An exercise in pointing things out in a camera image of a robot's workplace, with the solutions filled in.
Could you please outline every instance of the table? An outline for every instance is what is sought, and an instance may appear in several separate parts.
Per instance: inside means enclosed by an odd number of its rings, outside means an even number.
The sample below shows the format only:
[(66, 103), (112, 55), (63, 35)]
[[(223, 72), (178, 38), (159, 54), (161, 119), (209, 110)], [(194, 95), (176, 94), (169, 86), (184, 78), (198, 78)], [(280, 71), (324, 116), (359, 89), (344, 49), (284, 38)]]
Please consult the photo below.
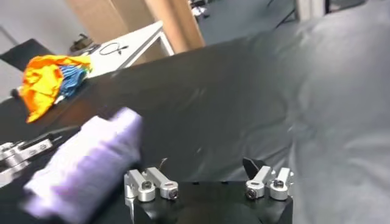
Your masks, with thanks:
[[(34, 124), (0, 104), (0, 139), (16, 141), (129, 107), (144, 117), (146, 166), (173, 180), (245, 180), (243, 156), (295, 171), (295, 223), (388, 223), (390, 2), (334, 13), (90, 79)], [(4, 223), (48, 156), (0, 190)], [(129, 223), (122, 186), (94, 223)]]
[[(164, 34), (163, 22), (158, 21), (102, 44), (99, 49), (90, 55), (93, 71), (88, 77), (95, 77), (117, 69), (130, 67), (158, 39), (161, 39), (161, 45), (166, 54), (169, 56), (174, 55), (174, 51)], [(121, 54), (114, 52), (101, 55), (99, 53), (104, 47), (106, 47), (103, 49), (104, 52), (116, 50), (118, 48), (117, 43), (119, 48), (124, 46), (128, 46), (128, 48), (123, 49)]]

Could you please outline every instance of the metal clamp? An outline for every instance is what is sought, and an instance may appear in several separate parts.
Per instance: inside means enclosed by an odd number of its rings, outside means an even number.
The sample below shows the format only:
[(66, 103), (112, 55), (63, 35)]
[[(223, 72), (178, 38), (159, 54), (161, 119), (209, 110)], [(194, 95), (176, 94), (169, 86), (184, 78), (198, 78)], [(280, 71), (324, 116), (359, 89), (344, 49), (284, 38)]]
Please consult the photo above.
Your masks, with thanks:
[(27, 159), (52, 147), (52, 142), (45, 139), (33, 145), (25, 142), (12, 144), (10, 142), (0, 145), (0, 188), (11, 183), (20, 175), (20, 172), (29, 165)]
[(124, 175), (126, 198), (138, 197), (139, 201), (147, 202), (155, 198), (155, 186), (145, 180), (138, 170), (130, 170)]
[(294, 173), (289, 168), (281, 168), (279, 175), (270, 184), (270, 196), (275, 200), (286, 200), (291, 195)]
[(160, 188), (162, 198), (176, 200), (179, 197), (179, 185), (177, 182), (169, 180), (157, 168), (147, 168), (145, 178), (153, 182), (157, 188)]
[(255, 178), (245, 183), (245, 195), (248, 199), (254, 200), (264, 196), (264, 188), (275, 178), (275, 171), (269, 166), (263, 166)]

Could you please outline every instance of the hex bolt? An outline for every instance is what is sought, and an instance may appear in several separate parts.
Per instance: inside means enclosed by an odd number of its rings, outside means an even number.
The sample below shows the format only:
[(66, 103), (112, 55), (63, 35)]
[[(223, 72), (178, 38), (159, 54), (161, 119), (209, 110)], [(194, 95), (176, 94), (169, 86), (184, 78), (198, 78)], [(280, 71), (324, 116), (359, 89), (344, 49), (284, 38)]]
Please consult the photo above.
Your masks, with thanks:
[(142, 190), (149, 190), (152, 188), (152, 182), (150, 181), (144, 181), (141, 185)]
[(176, 200), (179, 197), (178, 190), (171, 190), (169, 193), (169, 199)]
[(248, 199), (254, 200), (256, 199), (256, 192), (253, 189), (247, 189), (245, 195)]
[(276, 188), (282, 188), (284, 186), (284, 182), (281, 180), (274, 180), (274, 187)]

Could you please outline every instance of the white table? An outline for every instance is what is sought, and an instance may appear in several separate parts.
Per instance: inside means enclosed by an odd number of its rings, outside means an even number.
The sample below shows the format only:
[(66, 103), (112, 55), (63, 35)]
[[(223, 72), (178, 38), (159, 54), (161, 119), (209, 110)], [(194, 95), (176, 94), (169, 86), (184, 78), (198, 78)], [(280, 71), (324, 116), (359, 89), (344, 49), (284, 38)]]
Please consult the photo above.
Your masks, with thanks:
[[(159, 38), (166, 54), (174, 55), (174, 51), (164, 34), (163, 22), (161, 21), (102, 44), (90, 55), (93, 70), (88, 74), (88, 78), (131, 66)], [(121, 50), (121, 54), (116, 51), (108, 55), (101, 55), (99, 51), (105, 46), (107, 47), (102, 53), (118, 48), (117, 44), (108, 46), (110, 43), (118, 43), (119, 48), (128, 47)]]

